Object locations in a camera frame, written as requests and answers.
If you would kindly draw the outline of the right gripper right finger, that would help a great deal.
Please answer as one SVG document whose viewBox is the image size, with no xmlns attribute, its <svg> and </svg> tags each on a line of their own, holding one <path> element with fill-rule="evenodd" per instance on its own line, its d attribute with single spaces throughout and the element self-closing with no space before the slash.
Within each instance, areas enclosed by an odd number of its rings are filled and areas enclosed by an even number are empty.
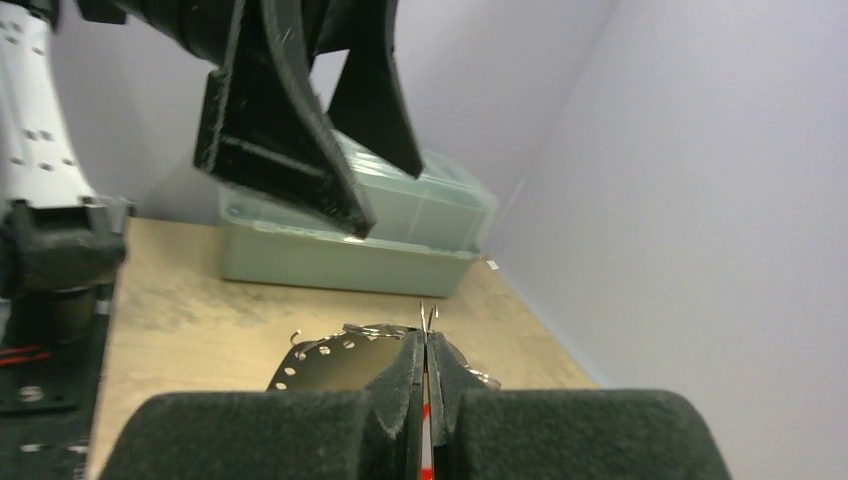
<svg viewBox="0 0 848 480">
<path fill-rule="evenodd" d="M 444 335 L 427 360 L 438 479 L 728 479 L 702 415 L 657 389 L 496 390 Z"/>
</svg>

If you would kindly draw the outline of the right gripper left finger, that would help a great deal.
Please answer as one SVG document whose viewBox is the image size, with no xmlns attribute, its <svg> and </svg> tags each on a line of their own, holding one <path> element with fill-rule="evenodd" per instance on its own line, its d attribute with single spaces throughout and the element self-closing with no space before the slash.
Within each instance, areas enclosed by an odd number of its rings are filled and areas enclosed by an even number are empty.
<svg viewBox="0 0 848 480">
<path fill-rule="evenodd" d="M 176 392 L 130 417 L 103 479 L 415 479 L 424 343 L 353 391 Z"/>
</svg>

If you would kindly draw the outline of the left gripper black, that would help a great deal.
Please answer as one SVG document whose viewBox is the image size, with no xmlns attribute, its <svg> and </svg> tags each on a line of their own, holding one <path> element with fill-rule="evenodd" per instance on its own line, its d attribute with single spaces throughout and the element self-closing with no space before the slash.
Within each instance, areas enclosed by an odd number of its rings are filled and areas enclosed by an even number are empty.
<svg viewBox="0 0 848 480">
<path fill-rule="evenodd" d="M 408 176 L 423 160 L 395 60 L 395 1 L 127 1 L 207 78 L 194 167 L 222 185 L 365 238 L 376 216 L 310 82 L 348 50 L 328 109 L 337 130 Z"/>
</svg>

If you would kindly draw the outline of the large white keyring with keys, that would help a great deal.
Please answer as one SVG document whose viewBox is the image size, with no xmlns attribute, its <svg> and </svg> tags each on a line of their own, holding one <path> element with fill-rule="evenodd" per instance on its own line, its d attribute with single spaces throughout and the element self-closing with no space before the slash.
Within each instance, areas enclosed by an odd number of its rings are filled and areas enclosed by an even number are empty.
<svg viewBox="0 0 848 480">
<path fill-rule="evenodd" d="M 445 381 L 458 381 L 460 392 L 501 387 L 434 331 L 438 317 L 437 305 L 422 305 L 416 326 L 346 323 L 338 333 L 305 341 L 293 334 L 268 388 L 368 391 L 382 427 L 401 449 L 399 478 L 431 479 L 447 456 L 449 414 L 460 395 L 447 392 Z"/>
</svg>

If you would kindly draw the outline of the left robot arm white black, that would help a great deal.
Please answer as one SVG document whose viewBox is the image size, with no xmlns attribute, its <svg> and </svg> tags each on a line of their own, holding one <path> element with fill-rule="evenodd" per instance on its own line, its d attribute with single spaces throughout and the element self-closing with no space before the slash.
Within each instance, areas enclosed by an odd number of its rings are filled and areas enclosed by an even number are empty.
<svg viewBox="0 0 848 480">
<path fill-rule="evenodd" d="M 216 181 L 364 238 L 376 223 L 338 134 L 411 177 L 423 162 L 395 61 L 394 1 L 82 1 L 135 16 L 214 66 L 194 166 Z M 126 256 L 129 207 L 110 209 L 75 159 L 48 43 L 56 1 L 1 5 L 1 295 L 5 338 L 69 344 Z"/>
</svg>

